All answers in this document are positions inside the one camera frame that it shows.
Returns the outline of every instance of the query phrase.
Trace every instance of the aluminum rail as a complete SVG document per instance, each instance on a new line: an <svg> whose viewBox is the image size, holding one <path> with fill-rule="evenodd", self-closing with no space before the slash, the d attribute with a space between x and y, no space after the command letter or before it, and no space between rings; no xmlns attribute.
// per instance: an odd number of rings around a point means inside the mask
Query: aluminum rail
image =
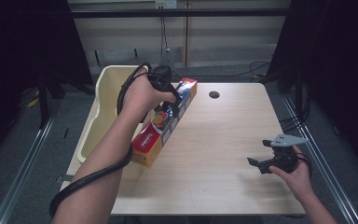
<svg viewBox="0 0 358 224"><path fill-rule="evenodd" d="M0 204L0 224L8 222L11 212L13 211L17 200L20 198L21 192L25 186L26 181L28 180L28 176L32 171L32 167L34 166L34 162L36 161L37 155L39 154L39 151L43 146L50 131L50 128L54 122L54 119L58 113L60 103L61 101L56 103L53 113L47 121L47 124L37 133L37 136L31 146L30 151L28 152L28 155L26 156L4 200Z"/></svg>
<svg viewBox="0 0 358 224"><path fill-rule="evenodd" d="M34 11L30 16L36 17L70 17L70 18L140 18L140 17L264 17L264 16L305 16L316 13L316 9L289 8L227 8L227 9L128 9L105 10L84 9L60 11Z"/></svg>
<svg viewBox="0 0 358 224"><path fill-rule="evenodd" d="M310 134L307 126L301 123L299 119L297 119L295 112L296 108L292 99L289 97L284 97L283 100L287 110L293 118L293 121L296 122L298 131L300 132L301 136L310 140L307 143L307 147L310 150L310 154L312 155L312 158L318 166L322 176L324 177L324 181L326 182L327 187L330 188L331 193L336 199L337 205L341 210L342 215L347 219L348 223L358 224L358 215L351 200L349 199L345 190L339 184L336 176L333 174L333 171L330 169L330 166L325 160L322 151L319 149L318 145L316 145L316 142Z"/></svg>

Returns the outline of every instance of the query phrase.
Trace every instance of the red box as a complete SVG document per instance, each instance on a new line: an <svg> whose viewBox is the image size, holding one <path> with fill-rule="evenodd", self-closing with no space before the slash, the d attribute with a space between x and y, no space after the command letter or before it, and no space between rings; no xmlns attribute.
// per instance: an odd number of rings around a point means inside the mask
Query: red box
<svg viewBox="0 0 358 224"><path fill-rule="evenodd" d="M177 118L172 115L170 107L167 111L157 111L132 140L134 152L132 161L141 163L149 168L153 165L154 160L197 94L197 80L184 77L179 82L176 90L182 98Z"/></svg>

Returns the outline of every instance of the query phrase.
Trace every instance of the wooden table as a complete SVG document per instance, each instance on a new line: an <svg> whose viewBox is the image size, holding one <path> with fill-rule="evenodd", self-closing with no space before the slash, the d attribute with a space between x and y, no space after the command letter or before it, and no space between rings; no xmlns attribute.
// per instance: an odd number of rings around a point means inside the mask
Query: wooden table
<svg viewBox="0 0 358 224"><path fill-rule="evenodd" d="M220 97L212 99L210 91ZM95 103L85 127L93 114ZM282 129L263 85L198 83L197 95L153 167L122 180L112 214L304 214L283 180L261 175L247 161L271 159L272 149L261 141L278 133ZM67 174L74 175L79 165L75 152Z"/></svg>

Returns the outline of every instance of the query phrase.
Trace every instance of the gray floor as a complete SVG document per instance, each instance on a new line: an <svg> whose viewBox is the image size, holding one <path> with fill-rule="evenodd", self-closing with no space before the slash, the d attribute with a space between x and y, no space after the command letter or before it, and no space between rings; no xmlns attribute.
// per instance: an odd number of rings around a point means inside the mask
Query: gray floor
<svg viewBox="0 0 358 224"><path fill-rule="evenodd" d="M93 52L89 53L89 61L95 60ZM137 64L138 59L130 59L129 64ZM106 59L100 67L96 62L90 66L99 70L106 66ZM264 66L255 71L256 74L266 73L268 67ZM181 76L196 76L200 82L249 82L250 74L243 74L249 70L249 64L220 65L209 67L178 67ZM40 149L32 167L31 173L25 181L20 197L9 211L8 223L49 223L48 205L61 185L61 177L66 173L69 160L75 150L79 135L90 110L93 96L66 87L67 94L58 101L50 99L50 108L57 108L57 114L50 132ZM269 98L274 106L278 119L289 117L283 103L282 95L277 91L277 83L266 84ZM11 128L4 142L0 146L0 203L5 198L11 183L21 168L28 150L32 146L39 126L39 107L22 107L16 122ZM313 137L321 148L326 160L342 185L344 191L358 213L358 159L351 150L351 145L341 135L337 135L333 122L325 115L317 102L311 101L310 117L306 121ZM297 135L296 129L288 132ZM313 169L312 184L326 207L331 211L338 223L346 223L329 187L324 182L319 169ZM203 223L202 220L216 223L309 223L306 217L139 217L142 223ZM129 217L112 217L111 223L133 223Z"/></svg>

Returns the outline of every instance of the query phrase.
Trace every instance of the hand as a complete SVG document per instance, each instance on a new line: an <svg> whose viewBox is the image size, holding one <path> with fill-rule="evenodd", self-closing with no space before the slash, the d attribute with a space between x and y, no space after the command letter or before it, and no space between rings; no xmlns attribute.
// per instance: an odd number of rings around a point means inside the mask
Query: hand
<svg viewBox="0 0 358 224"><path fill-rule="evenodd" d="M296 153L301 153L301 150L297 146L293 146L293 149ZM312 185L310 184L309 167L305 162L298 161L296 169L291 174L287 174L276 166L270 166L269 169L272 173L280 176L286 182L289 189L299 201L303 197L313 193Z"/></svg>
<svg viewBox="0 0 358 224"><path fill-rule="evenodd" d="M123 111L139 112L144 116L147 112L154 109L164 101L174 103L176 98L171 92L161 92L155 90L145 75L146 69L142 68L137 78L131 83L124 97Z"/></svg>

